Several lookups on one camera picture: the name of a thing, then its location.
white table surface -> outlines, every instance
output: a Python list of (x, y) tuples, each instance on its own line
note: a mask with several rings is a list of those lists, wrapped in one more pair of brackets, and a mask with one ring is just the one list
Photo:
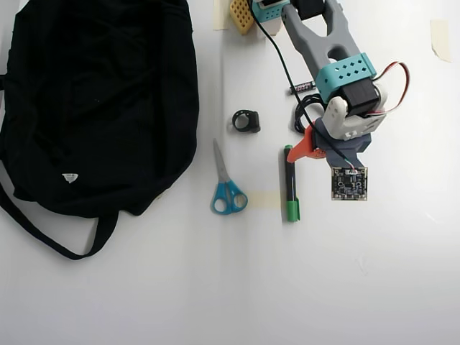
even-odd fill
[[(459, 344), (459, 3), (341, 3), (376, 69), (401, 60), (413, 77), (402, 108), (360, 155), (369, 200), (332, 202), (328, 165), (304, 159), (302, 221), (282, 222), (278, 157), (300, 137), (289, 129), (295, 100), (275, 51), (254, 32), (213, 32), (212, 0), (190, 0), (201, 96), (193, 164), (143, 216), (123, 213), (106, 248), (81, 262), (0, 212), (0, 344)], [(1, 0), (0, 51), (18, 7)], [(430, 19), (449, 20), (454, 63), (433, 54)], [(310, 80), (284, 29), (276, 41), (294, 81)], [(390, 101), (402, 81), (400, 71), (385, 79)], [(259, 134), (228, 130), (239, 109), (259, 112)], [(241, 214), (210, 212), (214, 137), (250, 195)], [(0, 180), (12, 192), (3, 168)], [(65, 246), (87, 247), (94, 221), (16, 203)]]

white logo patch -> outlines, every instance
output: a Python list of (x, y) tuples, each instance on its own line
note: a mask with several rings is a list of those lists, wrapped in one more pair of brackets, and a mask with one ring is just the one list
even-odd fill
[(74, 183), (78, 178), (78, 174), (63, 174), (63, 176), (69, 183)]

black marker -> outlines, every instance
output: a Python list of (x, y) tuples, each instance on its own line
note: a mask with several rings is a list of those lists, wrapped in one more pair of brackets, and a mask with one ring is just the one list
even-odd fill
[(286, 209), (288, 221), (295, 222), (300, 220), (300, 205), (295, 190), (295, 163), (288, 162), (292, 148), (291, 145), (285, 146)]

black ring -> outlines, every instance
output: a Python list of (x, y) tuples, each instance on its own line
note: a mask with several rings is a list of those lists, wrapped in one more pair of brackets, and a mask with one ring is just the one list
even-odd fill
[[(245, 115), (245, 117), (247, 117), (248, 123), (247, 123), (247, 126), (239, 128), (239, 127), (236, 126), (236, 120), (241, 115)], [(257, 113), (256, 111), (250, 111), (250, 110), (237, 111), (235, 113), (235, 115), (233, 115), (232, 123), (233, 123), (233, 127), (235, 127), (235, 129), (238, 132), (241, 132), (241, 133), (247, 133), (247, 132), (257, 133), (257, 132), (260, 132), (259, 113)]]

backpack handle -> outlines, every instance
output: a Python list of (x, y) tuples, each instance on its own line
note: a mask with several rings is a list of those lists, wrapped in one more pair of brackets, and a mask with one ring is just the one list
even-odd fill
[(100, 217), (98, 220), (98, 226), (96, 229), (96, 237), (94, 238), (93, 246), (91, 250), (84, 255), (79, 255), (74, 252), (71, 252), (69, 249), (61, 246), (56, 241), (50, 237), (43, 234), (39, 229), (35, 227), (32, 222), (27, 219), (27, 217), (19, 210), (16, 205), (13, 204), (12, 200), (6, 194), (3, 186), (0, 183), (0, 206), (20, 225), (22, 226), (29, 234), (31, 234), (36, 239), (40, 240), (47, 246), (53, 248), (59, 254), (71, 259), (71, 260), (80, 260), (85, 257), (91, 257), (95, 253), (99, 252), (104, 244), (109, 240), (110, 236), (113, 234), (116, 227), (116, 222), (118, 221), (118, 212)]

